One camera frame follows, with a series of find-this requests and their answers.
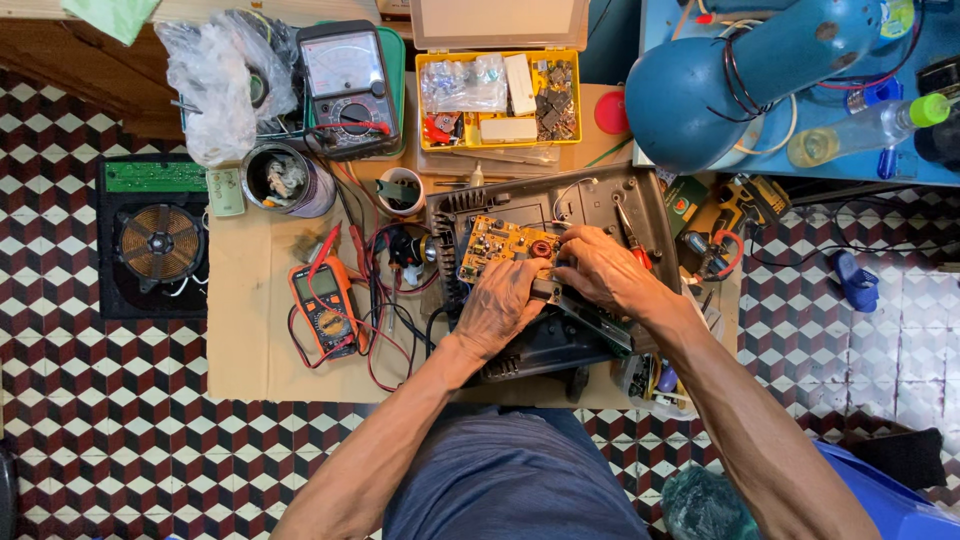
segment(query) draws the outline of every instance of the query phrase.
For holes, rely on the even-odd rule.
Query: green circuit board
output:
[[[206,168],[193,161],[107,161],[107,191],[206,191]]]

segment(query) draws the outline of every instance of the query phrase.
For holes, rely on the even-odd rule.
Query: red lid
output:
[[[623,90],[614,90],[600,96],[593,109],[593,120],[605,134],[620,135],[630,131]]]

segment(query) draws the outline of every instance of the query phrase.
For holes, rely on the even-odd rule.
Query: pliers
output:
[[[634,257],[636,257],[636,260],[640,261],[640,264],[643,264],[644,268],[647,270],[652,270],[654,264],[647,255],[647,248],[645,248],[643,244],[636,241],[634,225],[630,222],[630,218],[627,217],[627,211],[623,209],[623,205],[620,204],[620,201],[615,202],[616,216],[620,218],[620,225],[623,227],[623,233],[627,236],[627,249],[634,254]]]

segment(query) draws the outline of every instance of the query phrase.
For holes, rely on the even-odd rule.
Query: hand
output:
[[[577,225],[560,241],[564,245],[557,259],[570,266],[555,268],[553,275],[600,307],[642,323],[664,307],[662,299],[677,297],[633,253],[596,227]]]
[[[539,270],[549,267],[545,258],[487,264],[452,334],[467,353],[483,361],[493,358],[540,314],[545,303],[530,300],[530,285]]]

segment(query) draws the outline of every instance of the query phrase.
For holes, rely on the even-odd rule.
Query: digital multimeter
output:
[[[299,266],[290,271],[287,281],[290,282],[290,290],[297,300],[300,314],[313,331],[317,348],[326,355],[337,349],[347,336],[353,335],[353,343],[337,349],[327,360],[349,356],[366,349],[367,333],[351,320],[356,317],[356,298],[350,289],[350,279],[344,264],[337,258],[327,257],[310,282],[307,280],[309,274],[309,264]],[[326,306],[313,297],[310,292],[311,284],[317,298],[323,300]]]
[[[399,150],[402,138],[376,27],[367,20],[317,24],[297,32],[297,45],[320,153],[356,160]]]

